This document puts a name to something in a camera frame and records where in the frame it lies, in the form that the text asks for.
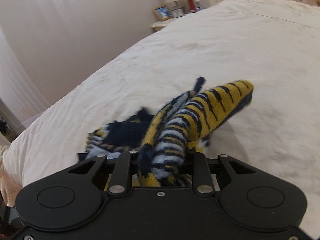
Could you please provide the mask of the navy yellow patterned knit sweater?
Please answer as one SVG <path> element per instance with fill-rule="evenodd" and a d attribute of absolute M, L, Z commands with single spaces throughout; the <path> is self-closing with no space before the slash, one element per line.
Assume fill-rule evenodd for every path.
<path fill-rule="evenodd" d="M 252 101 L 254 86 L 237 80 L 202 91 L 194 88 L 167 102 L 155 115 L 142 108 L 124 121 L 114 121 L 88 133 L 79 161 L 103 154 L 116 159 L 138 152 L 137 186 L 183 186 L 190 175 L 179 169 L 188 153 L 206 153 L 212 133 Z"/>

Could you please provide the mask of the white embroidered bedspread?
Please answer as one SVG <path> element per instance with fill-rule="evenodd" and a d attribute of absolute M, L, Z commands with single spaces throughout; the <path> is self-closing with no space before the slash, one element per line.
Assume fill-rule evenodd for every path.
<path fill-rule="evenodd" d="M 3 153 L 26 186 L 78 162 L 86 137 L 141 107 L 157 112 L 192 89 L 235 80 L 251 104 L 217 129 L 209 157 L 231 155 L 305 193 L 302 229 L 319 236 L 319 7 L 284 0 L 228 0 L 180 18 L 97 70 L 47 109 Z"/>

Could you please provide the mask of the small white nightstand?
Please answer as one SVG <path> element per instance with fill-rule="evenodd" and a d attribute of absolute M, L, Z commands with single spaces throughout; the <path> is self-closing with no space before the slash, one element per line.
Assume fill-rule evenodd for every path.
<path fill-rule="evenodd" d="M 164 20 L 164 21 L 157 21 L 151 26 L 151 30 L 154 33 L 158 32 L 161 29 L 165 28 L 167 25 L 171 24 L 172 22 L 174 22 L 174 21 L 176 21 L 178 19 L 180 19 L 180 17 L 178 17 L 178 18 L 170 18 L 170 19 Z"/>

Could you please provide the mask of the small desk clock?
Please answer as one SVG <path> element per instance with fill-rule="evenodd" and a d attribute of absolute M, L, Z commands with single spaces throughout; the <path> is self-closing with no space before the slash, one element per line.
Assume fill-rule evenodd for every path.
<path fill-rule="evenodd" d="M 185 15 L 184 13 L 184 7 L 182 6 L 175 6 L 171 10 L 173 18 L 180 18 Z"/>

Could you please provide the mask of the red bottle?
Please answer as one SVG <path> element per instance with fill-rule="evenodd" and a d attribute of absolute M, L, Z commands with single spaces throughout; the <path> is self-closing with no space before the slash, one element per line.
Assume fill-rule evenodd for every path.
<path fill-rule="evenodd" d="M 196 9 L 196 7 L 195 7 L 194 0 L 187 0 L 187 3 L 188 3 L 188 6 L 189 6 L 189 11 L 190 11 L 191 13 L 197 12 L 197 9 Z"/>

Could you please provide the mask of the white sheer curtain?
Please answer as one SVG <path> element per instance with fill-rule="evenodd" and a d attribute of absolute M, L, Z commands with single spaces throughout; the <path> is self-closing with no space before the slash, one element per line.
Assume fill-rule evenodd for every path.
<path fill-rule="evenodd" d="M 1 0 L 4 61 L 25 72 L 7 106 L 22 127 L 148 36 L 157 0 Z"/>

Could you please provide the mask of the gold picture frame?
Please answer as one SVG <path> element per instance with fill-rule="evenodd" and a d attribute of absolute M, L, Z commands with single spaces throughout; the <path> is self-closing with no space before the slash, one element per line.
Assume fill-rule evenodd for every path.
<path fill-rule="evenodd" d="M 162 5 L 153 9 L 153 12 L 157 16 L 158 20 L 163 22 L 173 18 L 172 13 L 170 12 L 167 5 Z"/>

